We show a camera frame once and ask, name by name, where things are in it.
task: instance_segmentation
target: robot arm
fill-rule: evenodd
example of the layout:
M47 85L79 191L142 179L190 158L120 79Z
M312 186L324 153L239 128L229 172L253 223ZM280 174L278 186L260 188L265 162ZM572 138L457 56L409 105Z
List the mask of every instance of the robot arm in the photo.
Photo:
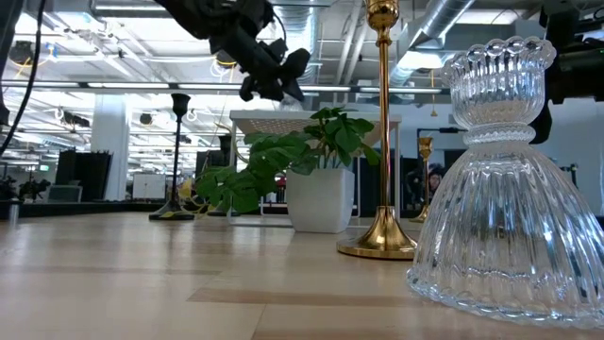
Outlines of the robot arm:
M212 54L226 52L249 74L240 89L243 100L253 99L252 93L276 101L283 99L283 93L304 100L296 79L304 74L310 53L298 49L281 64L287 51L282 39L270 45L256 41L275 16L267 0L155 1L196 39L209 39Z

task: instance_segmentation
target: black equipment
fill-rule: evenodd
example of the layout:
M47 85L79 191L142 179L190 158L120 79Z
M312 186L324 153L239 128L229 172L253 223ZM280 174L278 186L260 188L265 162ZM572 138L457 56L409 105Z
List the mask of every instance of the black equipment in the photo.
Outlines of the black equipment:
M180 126L182 117L187 114L189 100L191 98L182 93L172 93L174 105L172 110L176 115L176 146L174 149L174 168L172 172L172 194L168 202L158 211L149 214L149 220L164 220L164 221L182 221L195 219L195 215L182 210L178 203L178 194L176 192L176 177L178 176L178 148L180 147Z
M55 184L73 185L78 182L82 187L82 202L103 200L112 159L109 152L61 151Z
M545 71L545 105L539 116L530 124L537 135L533 144L549 138L552 119L547 107L565 98L593 97L604 100L604 42L585 38L585 33L602 29L604 18L579 19L579 10L572 1L546 0L539 18L546 27L545 38L551 41L558 56Z
M210 40L212 54L227 54L247 72L239 91L244 101L254 98L283 100L283 93L304 100L296 79L304 74L309 51L300 48L286 58L286 41L270 45L256 36L273 21L273 5L267 0L155 0L196 39Z

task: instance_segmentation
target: white column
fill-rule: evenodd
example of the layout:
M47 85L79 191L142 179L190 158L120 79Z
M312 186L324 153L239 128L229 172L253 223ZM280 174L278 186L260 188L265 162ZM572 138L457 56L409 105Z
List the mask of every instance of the white column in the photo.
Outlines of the white column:
M92 119L91 151L113 155L105 199L126 198L131 111L123 94L97 94Z

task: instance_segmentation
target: ribbed glass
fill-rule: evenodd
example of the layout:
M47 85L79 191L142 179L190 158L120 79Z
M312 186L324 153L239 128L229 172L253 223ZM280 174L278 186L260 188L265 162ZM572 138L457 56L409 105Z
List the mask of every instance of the ribbed glass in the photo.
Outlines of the ribbed glass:
M577 188L529 145L554 58L548 41L513 37L445 64L469 149L432 200L407 279L474 314L604 328L604 232Z

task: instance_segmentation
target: brass candle holder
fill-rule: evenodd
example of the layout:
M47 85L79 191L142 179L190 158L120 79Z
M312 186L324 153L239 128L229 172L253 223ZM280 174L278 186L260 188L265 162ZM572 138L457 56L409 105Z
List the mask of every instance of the brass candle holder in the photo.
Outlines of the brass candle holder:
M398 225L390 204L390 120L388 118L388 46L390 28L398 20L398 0L365 0L367 23L377 32L379 47L379 111L381 127L380 206L371 228L361 237L338 242L338 251L376 259L412 260L417 248Z
M432 137L420 137L417 139L419 144L419 153L424 159L424 208L422 212L415 217L410 219L410 222L424 223L428 218L429 199L430 199L430 185L428 183L428 158L432 154Z

